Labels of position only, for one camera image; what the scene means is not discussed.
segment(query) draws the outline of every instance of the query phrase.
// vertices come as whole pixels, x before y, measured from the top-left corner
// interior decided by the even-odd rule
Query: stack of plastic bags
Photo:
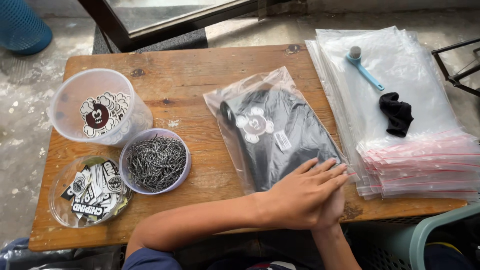
[[[332,108],[360,196],[445,197],[476,201],[480,146],[456,119],[430,53],[416,33],[317,29],[307,48]],[[384,87],[372,86],[347,59],[362,49],[362,65]],[[380,96],[397,92],[412,106],[405,138],[386,132]]]

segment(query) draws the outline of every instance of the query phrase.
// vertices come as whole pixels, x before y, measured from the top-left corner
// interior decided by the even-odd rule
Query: chain pile
[[[179,139],[171,137],[155,136],[136,142],[127,153],[127,166],[133,182],[151,192],[173,185],[186,163],[185,146]]]

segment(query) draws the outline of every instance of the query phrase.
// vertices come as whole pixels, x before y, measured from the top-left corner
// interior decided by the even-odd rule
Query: blue brush
[[[350,48],[350,52],[347,54],[347,59],[354,64],[360,73],[378,90],[383,91],[385,87],[381,85],[370,73],[361,65],[361,49],[358,46]]]

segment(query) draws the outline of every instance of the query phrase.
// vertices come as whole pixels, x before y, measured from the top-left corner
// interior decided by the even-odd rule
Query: person's right hand
[[[327,160],[312,168],[311,159],[276,183],[269,191],[252,194],[267,227],[312,229],[321,221],[323,204],[347,181],[345,164]]]

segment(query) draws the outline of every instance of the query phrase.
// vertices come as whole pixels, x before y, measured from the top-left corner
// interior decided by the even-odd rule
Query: black metal frame
[[[224,20],[254,12],[259,8],[258,1],[262,3],[265,0],[233,0],[224,5],[187,15],[176,21],[159,23],[158,25],[130,33],[116,16],[107,0],[78,1],[117,48],[121,52],[129,52]],[[287,1],[289,0],[266,0],[266,5],[270,6]]]
[[[445,52],[445,51],[448,51],[448,50],[452,50],[452,49],[457,49],[459,47],[470,45],[470,44],[473,44],[473,43],[476,43],[476,42],[480,42],[480,37],[474,38],[474,39],[471,39],[471,40],[467,40],[467,41],[464,41],[464,42],[460,42],[460,43],[457,43],[457,44],[453,44],[453,45],[445,47],[445,48],[435,49],[435,50],[432,51],[432,55],[435,58],[435,60],[437,61],[437,64],[440,67],[440,70],[442,71],[443,75],[445,76],[446,81],[452,83],[454,87],[460,88],[460,89],[462,89],[464,91],[467,91],[467,92],[469,92],[469,93],[471,93],[475,96],[480,97],[480,88],[473,89],[473,88],[470,88],[468,86],[463,85],[460,82],[461,79],[479,71],[480,70],[480,63],[477,64],[476,66],[470,68],[470,69],[465,70],[464,72],[462,72],[460,74],[450,75],[447,71],[447,68],[445,68],[445,64],[443,63],[442,59],[438,55],[439,53],[442,53],[442,52]],[[477,53],[478,51],[480,51],[480,48],[474,49],[473,53]]]

